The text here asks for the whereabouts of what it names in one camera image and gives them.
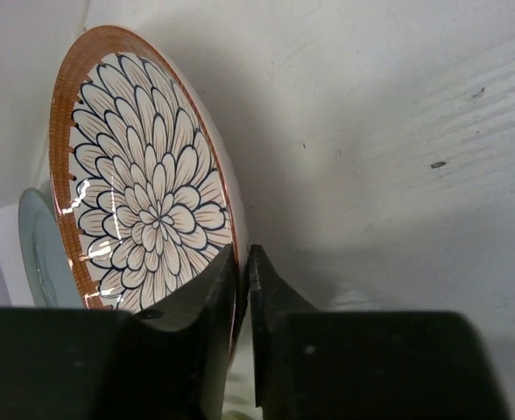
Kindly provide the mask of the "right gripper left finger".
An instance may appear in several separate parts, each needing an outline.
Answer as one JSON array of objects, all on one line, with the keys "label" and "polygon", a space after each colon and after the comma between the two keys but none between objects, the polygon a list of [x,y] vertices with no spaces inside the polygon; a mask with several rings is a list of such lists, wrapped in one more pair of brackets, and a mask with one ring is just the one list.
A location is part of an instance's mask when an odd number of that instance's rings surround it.
[{"label": "right gripper left finger", "polygon": [[0,308],[0,419],[217,419],[236,294],[231,247],[132,314]]}]

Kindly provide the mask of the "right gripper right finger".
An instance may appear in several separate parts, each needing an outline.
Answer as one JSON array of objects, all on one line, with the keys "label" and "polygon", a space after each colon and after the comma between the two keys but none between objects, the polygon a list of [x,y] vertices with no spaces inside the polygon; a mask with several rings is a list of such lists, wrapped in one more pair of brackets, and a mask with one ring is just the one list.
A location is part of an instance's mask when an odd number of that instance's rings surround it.
[{"label": "right gripper right finger", "polygon": [[255,401],[266,419],[507,419],[476,328],[453,311],[322,311],[247,263]]}]

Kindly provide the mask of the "blue-grey round plate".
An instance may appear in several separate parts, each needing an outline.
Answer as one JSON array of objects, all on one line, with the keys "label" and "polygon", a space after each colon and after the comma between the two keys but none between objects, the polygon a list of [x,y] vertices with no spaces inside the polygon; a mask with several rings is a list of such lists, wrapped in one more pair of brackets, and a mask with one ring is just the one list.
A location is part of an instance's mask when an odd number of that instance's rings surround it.
[{"label": "blue-grey round plate", "polygon": [[36,188],[18,203],[18,233],[33,303],[41,308],[81,309],[51,202]]}]

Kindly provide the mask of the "floral brown-rimmed plate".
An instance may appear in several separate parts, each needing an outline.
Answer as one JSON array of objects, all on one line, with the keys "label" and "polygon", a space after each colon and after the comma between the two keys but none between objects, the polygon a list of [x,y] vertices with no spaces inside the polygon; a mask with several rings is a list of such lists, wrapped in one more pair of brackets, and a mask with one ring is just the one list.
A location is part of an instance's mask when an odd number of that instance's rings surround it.
[{"label": "floral brown-rimmed plate", "polygon": [[81,303],[140,312],[226,245],[249,252],[233,165],[187,77],[147,40],[99,25],[58,72],[49,120],[56,221]]}]

